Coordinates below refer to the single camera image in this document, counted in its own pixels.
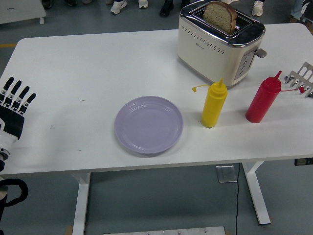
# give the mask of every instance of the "toaster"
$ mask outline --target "toaster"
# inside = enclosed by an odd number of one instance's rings
[[[196,1],[181,10],[178,57],[210,82],[223,78],[230,87],[247,76],[255,55],[266,56],[259,48],[265,27],[236,10],[235,30],[227,34],[202,18],[209,2]]]

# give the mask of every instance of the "ketchup bottle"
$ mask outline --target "ketchup bottle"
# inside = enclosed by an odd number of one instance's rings
[[[275,77],[269,77],[262,82],[246,113],[248,121],[259,123],[263,119],[280,92],[282,83],[278,78],[281,73],[279,71]]]

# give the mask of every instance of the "bread slice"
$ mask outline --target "bread slice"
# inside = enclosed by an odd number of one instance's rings
[[[226,32],[232,34],[236,26],[237,13],[234,8],[224,2],[212,1],[206,6],[203,19]]]

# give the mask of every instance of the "plate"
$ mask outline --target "plate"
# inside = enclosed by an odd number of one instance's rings
[[[114,127],[118,140],[128,149],[155,154],[177,142],[182,134],[183,119],[179,109],[169,100],[144,96],[121,108]]]

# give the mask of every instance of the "mustard bottle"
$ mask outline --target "mustard bottle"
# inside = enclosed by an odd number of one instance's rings
[[[213,83],[211,86],[209,85],[201,85],[197,87],[208,86],[209,90],[206,95],[201,124],[204,127],[211,128],[214,127],[219,119],[220,113],[222,111],[222,107],[227,97],[227,87],[223,83],[223,79],[219,82]]]

